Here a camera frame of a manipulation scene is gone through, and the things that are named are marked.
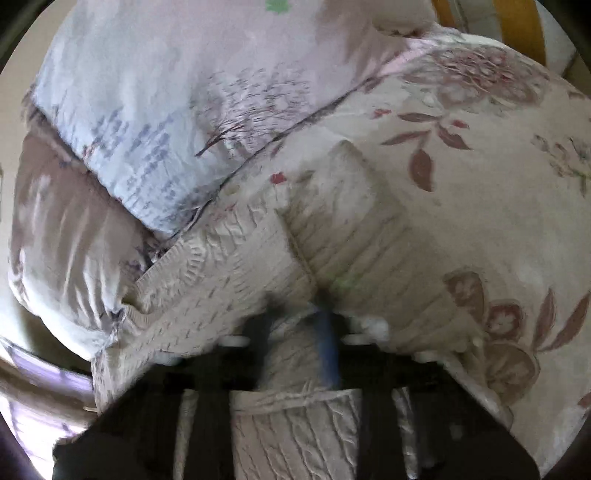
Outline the beige cable knit sweater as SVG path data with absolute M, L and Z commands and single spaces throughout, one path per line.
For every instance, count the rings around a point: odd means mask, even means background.
M 417 312 L 377 298 L 381 282 L 401 277 L 407 231 L 404 209 L 363 154 L 339 142 L 304 168 L 283 206 L 267 208 L 224 247 L 221 262 L 202 265 L 178 246 L 149 272 L 114 342 L 95 358 L 100 414 L 152 363 L 211 350 L 273 294 L 286 312 L 270 330 L 259 384 L 230 394 L 231 462 L 211 449 L 217 430 L 205 419 L 204 395 L 187 390 L 170 479 L 358 479 L 362 396 L 329 382 L 314 325 L 320 308 L 345 316 L 355 342 L 440 364 L 507 428 L 495 395 L 461 363 L 478 331 L 451 296 L 423 293 Z M 393 398 L 404 479 L 419 478 L 410 396 L 400 389 Z

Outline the mauve pink pillow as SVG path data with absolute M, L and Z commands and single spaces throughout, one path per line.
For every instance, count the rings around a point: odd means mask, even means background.
M 8 282 L 19 303 L 89 361 L 109 340 L 157 239 L 73 154 L 26 96 Z

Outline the floral bed quilt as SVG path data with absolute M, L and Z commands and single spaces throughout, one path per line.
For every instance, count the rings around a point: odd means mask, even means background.
M 439 359 L 548 473 L 590 412 L 590 101 L 473 35 L 417 40 L 249 159 L 136 284 L 92 362 L 105 409 L 273 292 L 329 288 L 384 349 Z

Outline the pink tree print pillow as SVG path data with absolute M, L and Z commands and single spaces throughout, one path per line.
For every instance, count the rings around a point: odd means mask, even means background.
M 30 98 L 168 238 L 273 139 L 417 48 L 363 1 L 79 1 Z

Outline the wooden padded headboard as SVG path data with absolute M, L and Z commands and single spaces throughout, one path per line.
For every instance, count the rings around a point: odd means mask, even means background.
M 464 33 L 503 42 L 564 75 L 578 58 L 565 30 L 550 11 L 533 0 L 439 0 L 439 22 Z

